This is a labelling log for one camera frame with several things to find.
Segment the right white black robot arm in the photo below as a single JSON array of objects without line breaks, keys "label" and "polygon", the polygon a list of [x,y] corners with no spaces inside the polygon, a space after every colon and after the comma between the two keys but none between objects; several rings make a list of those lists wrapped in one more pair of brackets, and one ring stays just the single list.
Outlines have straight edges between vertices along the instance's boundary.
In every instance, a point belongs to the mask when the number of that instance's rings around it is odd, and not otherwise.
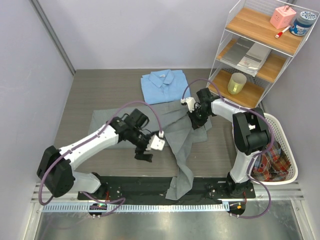
[{"label": "right white black robot arm", "polygon": [[193,97],[180,100],[188,108],[187,114],[193,129],[202,127],[210,116],[220,116],[232,123],[237,155],[227,174],[224,192],[233,198],[240,197],[249,188],[250,170],[258,153],[264,151],[272,140],[264,112],[258,107],[246,109],[213,96],[208,88],[203,88],[196,94],[198,101]]}]

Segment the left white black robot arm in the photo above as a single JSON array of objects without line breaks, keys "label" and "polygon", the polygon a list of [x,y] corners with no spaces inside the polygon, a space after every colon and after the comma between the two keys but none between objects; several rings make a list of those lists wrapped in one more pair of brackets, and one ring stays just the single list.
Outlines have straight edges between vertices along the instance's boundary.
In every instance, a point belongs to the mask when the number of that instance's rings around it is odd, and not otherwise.
[{"label": "left white black robot arm", "polygon": [[162,150],[165,142],[162,131],[143,133],[142,125],[148,122],[145,114],[134,109],[131,114],[113,117],[101,128],[73,144],[46,148],[36,173],[41,180],[38,196],[42,196],[41,192],[46,187],[53,198],[62,197],[68,192],[81,192],[97,200],[102,199],[108,190],[107,183],[97,173],[81,173],[76,169],[100,151],[123,141],[135,146],[135,159],[151,162],[153,156],[149,151]]}]

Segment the grey long sleeve shirt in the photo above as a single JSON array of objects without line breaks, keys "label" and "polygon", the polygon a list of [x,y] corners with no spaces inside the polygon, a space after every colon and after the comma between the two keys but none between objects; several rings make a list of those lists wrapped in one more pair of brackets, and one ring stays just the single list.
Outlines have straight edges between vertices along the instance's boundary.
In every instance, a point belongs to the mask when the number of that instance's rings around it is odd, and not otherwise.
[{"label": "grey long sleeve shirt", "polygon": [[[121,117],[125,113],[130,114],[135,108],[149,118],[149,124],[146,126],[147,130],[151,132],[159,130],[157,118],[146,105],[126,107],[119,112],[118,116]],[[204,126],[194,130],[187,114],[188,108],[181,105],[179,100],[154,104],[152,108],[159,116],[162,129],[164,130],[165,145],[170,147],[178,166],[177,176],[172,178],[165,196],[167,200],[176,201],[193,187],[194,174],[187,166],[187,159],[191,153],[193,143],[201,143],[208,140],[207,131],[212,128],[212,124],[208,120]],[[94,110],[88,135],[101,128],[116,111],[116,108]]]}]

